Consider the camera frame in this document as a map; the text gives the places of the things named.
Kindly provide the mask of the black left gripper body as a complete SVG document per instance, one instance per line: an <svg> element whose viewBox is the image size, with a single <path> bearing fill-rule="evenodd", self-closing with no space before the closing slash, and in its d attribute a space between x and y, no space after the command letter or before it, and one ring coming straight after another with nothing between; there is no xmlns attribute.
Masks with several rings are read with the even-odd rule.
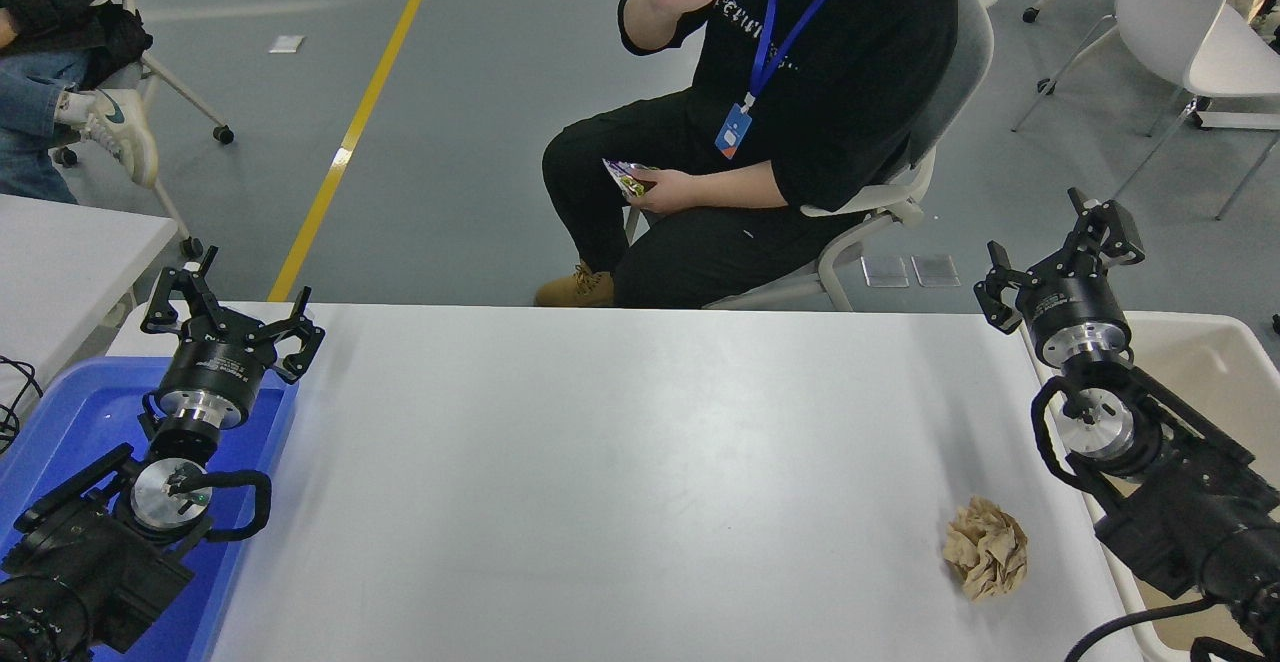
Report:
<svg viewBox="0 0 1280 662"><path fill-rule="evenodd" d="M179 346L156 389L160 410L248 414L269 369L265 346L223 341L207 330L175 330Z"/></svg>

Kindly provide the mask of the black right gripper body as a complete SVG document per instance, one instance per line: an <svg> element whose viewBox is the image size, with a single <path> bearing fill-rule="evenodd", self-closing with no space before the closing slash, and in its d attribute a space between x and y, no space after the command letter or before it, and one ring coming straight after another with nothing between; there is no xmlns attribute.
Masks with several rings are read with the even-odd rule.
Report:
<svg viewBox="0 0 1280 662"><path fill-rule="evenodd" d="M1037 353L1130 348L1132 330L1102 275L1043 277L1020 289L1020 312Z"/></svg>

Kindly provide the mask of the person's left hand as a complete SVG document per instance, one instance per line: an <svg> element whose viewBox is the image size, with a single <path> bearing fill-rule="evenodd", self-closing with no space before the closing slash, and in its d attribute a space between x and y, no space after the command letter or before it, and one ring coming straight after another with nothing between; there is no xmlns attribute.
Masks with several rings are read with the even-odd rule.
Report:
<svg viewBox="0 0 1280 662"><path fill-rule="evenodd" d="M628 204L644 213L666 216L701 205L705 182L701 175L649 166L632 166L630 175L645 191L644 195L634 196Z"/></svg>

